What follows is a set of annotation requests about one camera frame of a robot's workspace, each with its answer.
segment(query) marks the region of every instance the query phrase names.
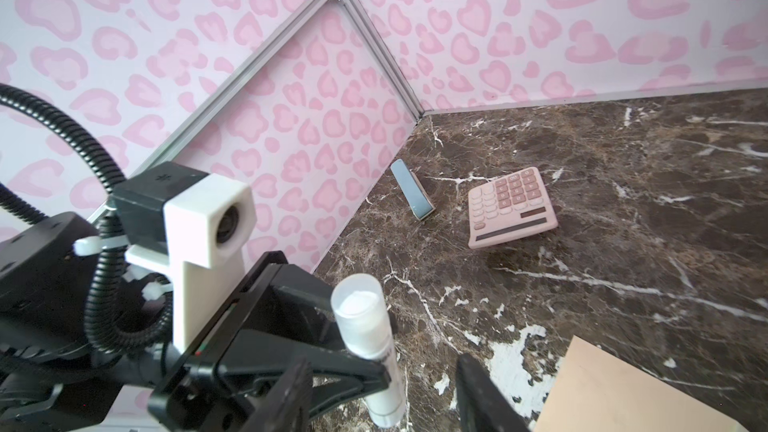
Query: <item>blue stapler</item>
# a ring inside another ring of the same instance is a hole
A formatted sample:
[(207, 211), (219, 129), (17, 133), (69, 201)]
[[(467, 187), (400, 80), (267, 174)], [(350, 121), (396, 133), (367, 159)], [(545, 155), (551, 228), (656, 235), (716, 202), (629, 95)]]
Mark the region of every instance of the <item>blue stapler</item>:
[(406, 163), (401, 158), (395, 160), (389, 169), (392, 170), (400, 190), (406, 195), (406, 200), (413, 211), (413, 215), (418, 220), (424, 220), (429, 214), (434, 212), (435, 206), (427, 197), (426, 192), (424, 192), (422, 184), (413, 172), (408, 170)]

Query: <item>glue stick cap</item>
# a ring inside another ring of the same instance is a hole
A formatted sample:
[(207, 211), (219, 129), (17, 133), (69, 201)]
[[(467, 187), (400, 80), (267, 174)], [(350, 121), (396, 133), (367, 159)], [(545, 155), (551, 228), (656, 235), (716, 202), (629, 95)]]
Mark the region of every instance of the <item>glue stick cap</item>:
[(377, 358), (392, 340), (384, 292), (372, 275), (353, 274), (342, 280), (331, 294), (331, 309), (342, 340), (354, 355)]

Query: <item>dark brown marble table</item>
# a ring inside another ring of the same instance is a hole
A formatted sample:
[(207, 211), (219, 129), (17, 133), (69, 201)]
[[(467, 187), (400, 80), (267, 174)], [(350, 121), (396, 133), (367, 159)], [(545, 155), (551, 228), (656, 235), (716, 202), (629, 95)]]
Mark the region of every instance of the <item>dark brown marble table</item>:
[[(768, 90), (428, 116), (317, 274), (367, 272), (396, 312), (400, 430), (458, 430), (458, 353), (531, 421), (578, 335), (768, 430)], [(467, 192), (536, 166), (560, 226), (471, 250)], [(316, 430), (373, 430), (357, 403)]]

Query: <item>camera lens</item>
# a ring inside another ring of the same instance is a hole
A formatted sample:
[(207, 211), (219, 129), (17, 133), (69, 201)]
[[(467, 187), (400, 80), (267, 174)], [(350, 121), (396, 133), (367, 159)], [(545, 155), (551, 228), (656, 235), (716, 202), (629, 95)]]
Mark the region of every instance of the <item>camera lens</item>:
[(221, 218), (218, 229), (216, 229), (216, 243), (224, 244), (231, 239), (235, 235), (239, 221), (240, 213), (237, 211), (237, 207), (229, 207)]

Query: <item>brown paper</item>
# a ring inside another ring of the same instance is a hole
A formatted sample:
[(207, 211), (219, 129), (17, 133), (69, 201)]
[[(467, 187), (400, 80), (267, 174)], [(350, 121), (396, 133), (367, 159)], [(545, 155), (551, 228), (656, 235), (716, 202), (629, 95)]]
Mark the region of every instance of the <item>brown paper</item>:
[(535, 432), (746, 432), (734, 419), (578, 337)]

